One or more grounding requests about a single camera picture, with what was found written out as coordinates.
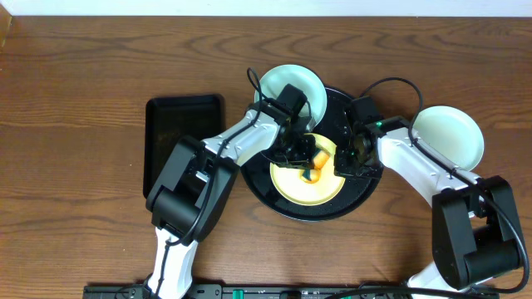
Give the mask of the yellow plate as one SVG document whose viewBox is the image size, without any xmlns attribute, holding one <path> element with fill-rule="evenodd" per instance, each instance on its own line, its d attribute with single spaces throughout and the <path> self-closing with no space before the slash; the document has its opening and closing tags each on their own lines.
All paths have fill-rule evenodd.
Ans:
<svg viewBox="0 0 532 299">
<path fill-rule="evenodd" d="M 325 136 L 309 134 L 315 137 L 317 150 L 325 150 L 330 154 L 330 159 L 323 167 L 321 178 L 317 183 L 304 183 L 300 179 L 303 169 L 286 169 L 270 164 L 269 173 L 273 186 L 288 201 L 302 206 L 317 206 L 339 194 L 346 180 L 334 174 L 334 155 L 337 146 Z"/>
</svg>

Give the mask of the yellow green scrub sponge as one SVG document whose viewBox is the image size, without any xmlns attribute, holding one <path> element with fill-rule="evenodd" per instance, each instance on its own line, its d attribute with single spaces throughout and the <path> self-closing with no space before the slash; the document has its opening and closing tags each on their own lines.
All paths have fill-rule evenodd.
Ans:
<svg viewBox="0 0 532 299">
<path fill-rule="evenodd" d="M 321 178 L 321 172 L 325 164 L 330 159 L 330 154 L 323 150 L 318 149 L 313 155 L 313 168 L 304 169 L 300 175 L 300 179 L 307 184 L 315 184 Z"/>
</svg>

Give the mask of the pale green plate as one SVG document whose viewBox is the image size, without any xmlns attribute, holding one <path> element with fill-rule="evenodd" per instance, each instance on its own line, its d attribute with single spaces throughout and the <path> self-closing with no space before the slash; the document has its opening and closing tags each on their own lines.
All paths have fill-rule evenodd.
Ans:
<svg viewBox="0 0 532 299">
<path fill-rule="evenodd" d="M 480 127 L 462 110 L 446 105 L 426 108 L 413 128 L 430 147 L 465 170 L 473 170 L 483 157 Z"/>
</svg>

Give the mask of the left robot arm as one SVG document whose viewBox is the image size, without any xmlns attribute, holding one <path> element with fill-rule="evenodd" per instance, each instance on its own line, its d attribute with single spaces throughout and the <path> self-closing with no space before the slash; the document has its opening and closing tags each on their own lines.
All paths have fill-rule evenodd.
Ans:
<svg viewBox="0 0 532 299">
<path fill-rule="evenodd" d="M 287 84 L 275 99 L 261 96 L 225 132 L 178 141 L 146 199 L 158 241 L 146 297 L 186 294 L 197 247 L 219 221 L 241 167 L 255 155 L 282 168 L 313 168 L 316 146 L 309 132 L 326 109 L 325 92 L 313 96 Z"/>
</svg>

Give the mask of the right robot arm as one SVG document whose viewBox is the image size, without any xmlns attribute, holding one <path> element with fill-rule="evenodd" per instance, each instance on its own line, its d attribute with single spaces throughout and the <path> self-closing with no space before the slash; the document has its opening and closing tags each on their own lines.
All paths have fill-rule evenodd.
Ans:
<svg viewBox="0 0 532 299">
<path fill-rule="evenodd" d="M 484 140 L 471 117 L 438 105 L 412 121 L 385 119 L 369 96 L 350 100 L 345 114 L 351 138 L 337 149 L 336 175 L 377 177 L 388 168 L 431 206 L 433 261 L 408 280 L 414 296 L 502 294 L 486 282 L 516 269 L 523 277 L 507 291 L 525 288 L 530 260 L 513 191 L 500 176 L 473 173 Z"/>
</svg>

